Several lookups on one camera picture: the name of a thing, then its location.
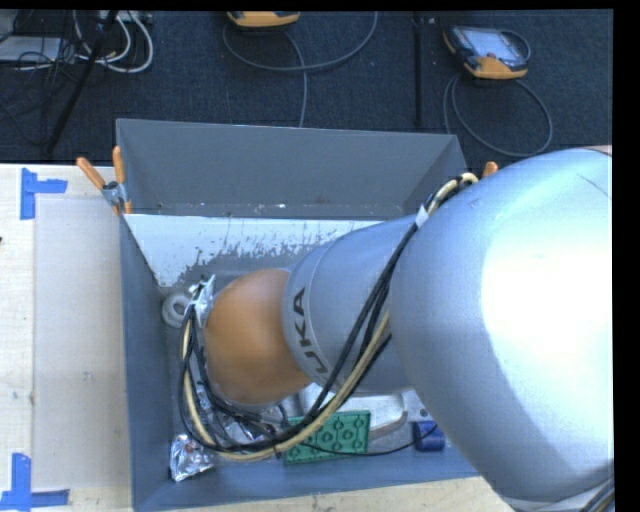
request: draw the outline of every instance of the electronic device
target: electronic device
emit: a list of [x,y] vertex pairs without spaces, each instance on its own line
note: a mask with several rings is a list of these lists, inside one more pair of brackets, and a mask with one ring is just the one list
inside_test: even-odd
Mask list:
[[227,17],[247,32],[284,30],[300,17],[299,11],[227,11]]
[[492,28],[451,26],[443,31],[449,50],[475,78],[508,80],[527,73],[527,55],[513,33]]

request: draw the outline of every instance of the white cable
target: white cable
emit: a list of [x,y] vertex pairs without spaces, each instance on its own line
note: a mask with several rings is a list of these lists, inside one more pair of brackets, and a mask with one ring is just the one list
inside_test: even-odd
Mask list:
[[[114,66],[112,64],[113,62],[117,62],[119,60],[122,60],[124,57],[126,57],[127,54],[131,51],[131,46],[132,46],[132,44],[131,44],[131,34],[129,33],[129,30],[125,26],[125,24],[122,21],[122,19],[120,18],[120,15],[118,15],[118,16],[116,16],[116,21],[118,22],[118,24],[120,25],[120,27],[124,31],[124,34],[125,34],[125,37],[126,37],[126,40],[127,40],[127,43],[125,45],[125,49],[119,55],[116,55],[116,56],[113,56],[113,57],[98,57],[96,59],[96,64],[100,64],[101,66],[105,66],[110,71],[115,71],[117,73],[140,73],[141,71],[144,71],[145,69],[147,69],[151,65],[151,62],[153,61],[153,41],[151,39],[151,34],[147,30],[147,28],[144,26],[144,24],[140,21],[138,15],[136,13],[131,12],[130,16],[131,16],[131,19],[133,20],[133,22],[137,25],[137,27],[140,29],[140,31],[144,35],[144,38],[145,38],[146,43],[147,43],[147,47],[149,49],[149,53],[147,55],[147,59],[145,60],[145,62],[143,64],[141,64],[140,66],[136,67],[136,68],[118,67],[118,66]],[[76,11],[75,10],[73,10],[73,22],[74,22],[73,25],[74,25],[74,28],[75,28],[75,31],[76,31],[76,35],[82,41],[83,48],[88,53],[91,53],[91,47],[84,41],[84,38],[83,38],[83,35],[82,35],[82,31],[80,30],[80,24],[78,23],[78,18],[76,16]],[[87,56],[87,55],[78,55],[78,58],[83,59],[83,60],[88,60],[89,56]]]
[[153,41],[151,40],[151,34],[149,34],[149,31],[147,30],[147,28],[140,21],[138,16],[136,16],[134,13],[131,13],[131,19],[138,26],[140,31],[144,34],[144,37],[147,41],[147,47],[149,49],[147,60],[145,60],[144,63],[138,66],[137,68],[119,68],[116,66],[112,66],[110,63],[103,63],[100,61],[96,61],[97,64],[102,64],[107,69],[111,71],[116,71],[118,73],[140,73],[141,71],[144,71],[151,65],[151,62],[153,62]]

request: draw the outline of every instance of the wooden table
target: wooden table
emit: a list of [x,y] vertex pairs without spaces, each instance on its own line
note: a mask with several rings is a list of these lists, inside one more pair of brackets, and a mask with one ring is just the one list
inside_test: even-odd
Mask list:
[[[25,166],[37,172],[39,180],[66,180],[67,190],[61,197],[100,196],[75,166],[0,165],[0,491],[9,488],[11,454],[34,456],[33,408],[37,400],[33,394],[34,240],[38,214],[36,211],[35,219],[20,220],[21,169]],[[99,170],[107,181],[115,178],[112,168]],[[56,510],[131,510],[128,486],[74,488],[73,482],[69,482],[69,488],[69,504]],[[512,509],[483,479],[473,477],[191,510],[509,512]]]

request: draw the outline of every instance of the dark carpet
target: dark carpet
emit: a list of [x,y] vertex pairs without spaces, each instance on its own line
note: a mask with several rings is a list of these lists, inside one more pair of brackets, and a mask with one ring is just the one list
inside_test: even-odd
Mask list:
[[[70,11],[29,14],[23,33],[67,34],[75,44]],[[286,32],[250,36],[228,26],[225,12],[153,11],[145,25],[153,41],[150,67],[118,73],[95,65],[77,97],[86,61],[33,71],[3,63],[0,161],[73,163],[86,156],[110,165],[118,118],[426,133],[449,128],[474,171],[489,160],[502,167],[541,152],[612,144],[613,14],[302,12]],[[77,13],[88,44],[99,37],[94,18],[94,11]],[[517,81],[472,80],[443,42],[442,29],[450,24],[517,34],[531,50],[528,73]],[[148,48],[136,26],[127,26],[134,65]],[[105,51],[122,45],[118,30],[111,29]],[[371,31],[367,44],[341,61]],[[261,67],[243,62],[227,44]],[[299,67],[301,57],[306,66],[339,62],[306,75],[264,69]],[[452,80],[456,87],[445,95]]]

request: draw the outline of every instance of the orange clip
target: orange clip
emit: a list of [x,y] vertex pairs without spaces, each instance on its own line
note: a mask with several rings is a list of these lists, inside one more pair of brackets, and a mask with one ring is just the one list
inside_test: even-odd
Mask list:
[[[114,146],[112,152],[113,158],[113,168],[116,171],[116,181],[118,183],[124,183],[125,180],[125,172],[124,172],[124,160],[122,160],[122,150],[120,146]],[[131,205],[131,199],[127,200],[124,203],[124,213],[131,213],[133,211],[133,207]]]
[[[87,160],[86,158],[78,157],[76,159],[76,165],[80,167],[82,172],[84,172],[87,178],[89,178],[89,181],[91,181],[91,183],[93,183],[98,190],[104,191],[104,190],[112,189],[115,186],[114,183],[110,183],[109,185],[107,185],[107,182],[104,180],[104,178],[100,175],[97,169],[93,165],[91,165],[91,162],[89,162],[89,160]],[[113,167],[116,172],[116,182],[118,184],[124,183],[124,179],[125,179],[124,162],[122,160],[122,153],[120,151],[119,146],[115,146],[113,148]],[[112,205],[112,209],[116,215],[120,214],[120,208],[118,207],[117,204]],[[131,213],[131,212],[132,212],[131,200],[129,199],[124,203],[124,213]]]
[[495,162],[487,162],[484,166],[484,171],[482,171],[482,177],[486,178],[487,176],[491,176],[498,170],[498,164]]

